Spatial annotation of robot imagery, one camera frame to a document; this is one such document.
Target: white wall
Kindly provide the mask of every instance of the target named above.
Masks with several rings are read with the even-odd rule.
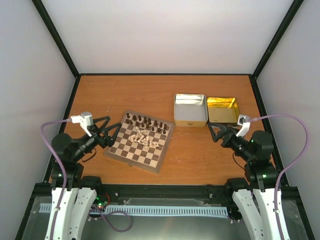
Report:
[[[300,117],[310,130],[310,146],[288,172],[298,186],[315,239],[320,239],[320,1],[304,1],[258,78],[268,114]],[[294,120],[271,119],[282,160],[288,165],[300,153],[305,134]]]
[[[43,0],[80,73],[252,74],[292,0]]]
[[[30,0],[2,1],[0,29],[0,239],[15,239],[50,157],[40,125],[63,117],[74,77]]]

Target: wooden tabletop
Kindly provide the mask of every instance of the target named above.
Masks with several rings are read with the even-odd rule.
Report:
[[[70,116],[91,112],[94,118],[110,116],[119,122],[126,110],[174,122],[174,95],[204,94],[235,97],[240,114],[259,116],[248,76],[245,75],[88,75],[82,76]],[[261,122],[251,125],[247,140]],[[84,132],[78,124],[65,129],[72,138]],[[105,184],[221,185],[228,178],[244,177],[233,159],[233,151],[214,143],[205,127],[176,127],[162,168],[153,173],[107,158],[97,147],[96,156],[83,163],[83,176],[99,176]],[[236,157],[243,166],[244,161]]]

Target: open tin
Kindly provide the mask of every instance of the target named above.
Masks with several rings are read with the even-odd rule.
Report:
[[[207,98],[203,94],[174,95],[174,123],[178,127],[204,127],[208,121]]]
[[[206,103],[210,123],[237,125],[239,108],[235,97],[208,97]]]

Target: purple hose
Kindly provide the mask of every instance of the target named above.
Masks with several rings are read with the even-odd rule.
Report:
[[[50,124],[60,124],[60,123],[65,123],[65,122],[71,122],[71,118],[65,119],[65,120],[58,120],[58,121],[48,121],[48,122],[46,122],[46,123],[41,125],[41,137],[42,137],[45,145],[49,148],[50,152],[54,156],[56,162],[59,164],[59,166],[61,168],[61,171],[62,171],[62,175],[63,175],[62,189],[61,189],[61,193],[60,193],[58,202],[56,204],[56,209],[60,209],[60,204],[61,204],[62,197],[64,195],[64,192],[65,192],[65,189],[66,189],[66,184],[67,184],[67,173],[66,173],[65,167],[64,167],[63,163],[61,162],[60,158],[58,157],[56,151],[53,149],[53,147],[50,145],[50,143],[46,139],[45,133],[44,133],[44,127],[47,126],[47,125],[50,125]],[[52,225],[51,225],[49,240],[53,240],[54,239],[54,231],[55,231],[55,225],[56,225],[56,221],[57,221],[57,216],[58,216],[58,211],[55,211],[54,215],[53,215],[53,219],[52,219]]]
[[[308,145],[309,145],[309,131],[307,126],[305,125],[305,123],[300,120],[299,118],[297,118],[296,116],[290,115],[290,114],[273,114],[273,115],[267,115],[267,116],[262,116],[262,117],[256,117],[256,118],[251,118],[248,121],[249,122],[255,122],[258,120],[262,120],[262,119],[267,119],[267,118],[273,118],[273,117],[288,117],[288,118],[292,118],[297,120],[304,128],[305,131],[305,144],[304,147],[302,149],[302,151],[300,152],[300,154],[296,157],[296,159],[294,161],[292,161],[287,167],[285,167],[280,173],[279,176],[276,179],[275,182],[275,188],[274,188],[274,210],[275,210],[275,218],[276,218],[276,222],[278,225],[278,229],[279,229],[279,233],[281,236],[281,240],[285,240],[285,236],[284,233],[282,231],[282,227],[281,227],[281,223],[280,223],[280,217],[279,217],[279,213],[277,212],[278,209],[278,189],[279,189],[279,184],[280,184],[280,179],[282,177],[282,175],[289,169],[291,168],[298,160],[301,159],[302,155],[306,152]]]
[[[126,212],[124,212],[124,211],[113,211],[113,212],[110,212],[108,214],[103,214],[97,206],[92,205],[91,207],[98,211],[98,213],[101,215],[101,218],[106,222],[106,224],[108,224],[108,226],[112,230],[114,230],[114,231],[116,231],[118,233],[124,233],[124,232],[126,232],[126,231],[131,229],[131,227],[132,227],[132,219]],[[113,215],[113,214],[123,214],[123,215],[125,215],[129,219],[129,226],[126,229],[123,229],[123,230],[122,229],[117,229],[114,226],[112,226],[111,223],[106,219],[106,217],[108,217],[110,215]]]

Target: purple cable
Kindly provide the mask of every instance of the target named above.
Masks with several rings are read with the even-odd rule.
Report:
[[[267,118],[273,118],[273,117],[288,117],[288,118],[292,118],[294,120],[297,120],[304,128],[304,131],[305,131],[305,144],[304,144],[304,147],[302,149],[302,151],[300,152],[300,154],[296,157],[295,160],[293,160],[287,167],[285,167],[280,173],[279,173],[279,176],[277,177],[276,179],[276,182],[275,182],[275,188],[274,188],[274,210],[275,210],[275,218],[276,218],[276,223],[278,225],[278,229],[279,229],[279,233],[280,233],[280,236],[281,236],[281,240],[285,240],[285,236],[284,236],[284,233],[282,231],[282,227],[281,227],[281,223],[280,223],[280,217],[279,217],[279,213],[277,212],[279,209],[278,209],[278,189],[279,189],[279,184],[280,184],[280,179],[282,177],[282,175],[289,169],[291,168],[298,160],[301,159],[302,155],[305,153],[305,151],[307,150],[308,148],[308,145],[309,145],[309,131],[308,131],[308,128],[307,126],[305,125],[305,123],[299,119],[298,117],[296,116],[293,116],[293,115],[290,115],[290,114],[273,114],[273,115],[267,115],[267,116],[261,116],[261,117],[256,117],[256,118],[251,118],[248,120],[248,122],[255,122],[255,121],[258,121],[258,120],[262,120],[262,119],[267,119]]]
[[[64,192],[65,192],[65,189],[66,189],[66,184],[67,184],[67,173],[66,173],[65,167],[64,167],[63,163],[61,162],[60,158],[58,157],[56,151],[53,149],[53,147],[50,145],[50,143],[46,139],[45,133],[44,133],[44,127],[47,126],[47,125],[50,125],[50,124],[60,124],[60,123],[65,123],[65,122],[71,122],[71,118],[64,119],[64,120],[58,120],[58,121],[48,121],[48,122],[46,122],[46,123],[41,125],[41,137],[42,137],[45,145],[49,148],[50,152],[54,156],[56,162],[59,164],[59,166],[61,168],[61,171],[62,171],[62,175],[63,175],[62,189],[61,189],[61,193],[60,193],[58,202],[56,204],[56,209],[60,209],[60,204],[61,204],[62,197],[64,195]],[[54,231],[55,231],[55,225],[56,225],[56,221],[57,221],[57,216],[58,216],[58,211],[56,210],[54,212],[53,219],[52,219],[52,225],[51,225],[49,240],[53,240],[54,239]]]
[[[103,214],[97,206],[92,205],[91,207],[98,211],[98,213],[101,215],[101,218],[106,222],[106,224],[108,224],[108,226],[112,230],[114,230],[114,231],[116,231],[118,233],[124,233],[124,232],[126,232],[126,231],[131,229],[131,227],[132,227],[132,219],[126,212],[124,212],[124,211],[113,211],[113,212],[110,212],[110,213],[107,213],[107,214]],[[126,229],[123,229],[123,230],[122,229],[117,229],[114,226],[112,226],[111,223],[106,219],[106,217],[111,216],[113,214],[123,214],[123,215],[125,215],[129,219],[129,226]]]

